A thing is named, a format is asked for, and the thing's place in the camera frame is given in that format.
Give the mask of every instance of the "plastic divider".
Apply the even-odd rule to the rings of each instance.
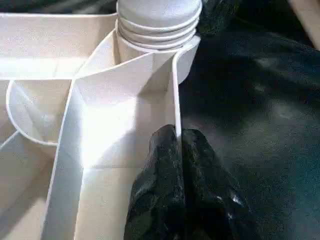
[[[101,44],[112,53],[115,42],[107,42],[114,34]],[[181,50],[146,53],[116,37],[120,64],[103,63],[106,53],[98,47],[83,69],[97,61],[102,70],[83,70],[88,75],[72,81],[41,240],[121,239],[151,135],[173,124],[181,136],[178,82],[187,77],[200,38]]]
[[[71,80],[16,80],[8,85],[6,107],[16,129],[31,141],[56,146]]]
[[[77,77],[94,74],[120,64],[116,31],[113,30],[93,51],[77,73]]]
[[[45,220],[52,168],[53,161],[50,161],[35,175],[14,204],[0,216],[1,240],[39,239]]]
[[[115,28],[117,14],[2,13],[0,78],[71,78]]]
[[[55,149],[55,147],[48,146],[46,146],[46,148]],[[0,223],[6,223],[0,224],[0,236],[4,237],[4,235],[7,235],[5,233],[8,233],[9,225],[15,229],[14,224],[10,223],[11,219],[18,220],[19,218],[15,215],[23,215],[24,213],[15,212],[19,211],[19,209],[10,209],[28,209],[28,204],[23,205],[25,201],[28,202],[29,199],[24,198],[24,200],[21,200],[21,197],[27,189],[31,188],[32,191],[33,180],[41,174],[46,165],[50,163],[52,165],[52,162],[52,156],[48,155],[46,151],[42,149],[42,146],[39,145],[38,147],[36,144],[24,138],[18,131],[0,146]],[[44,208],[41,209],[40,214],[45,214]],[[20,235],[18,239],[25,238],[23,235]]]
[[[12,125],[6,109],[6,92],[9,80],[0,79],[0,146],[17,130]]]

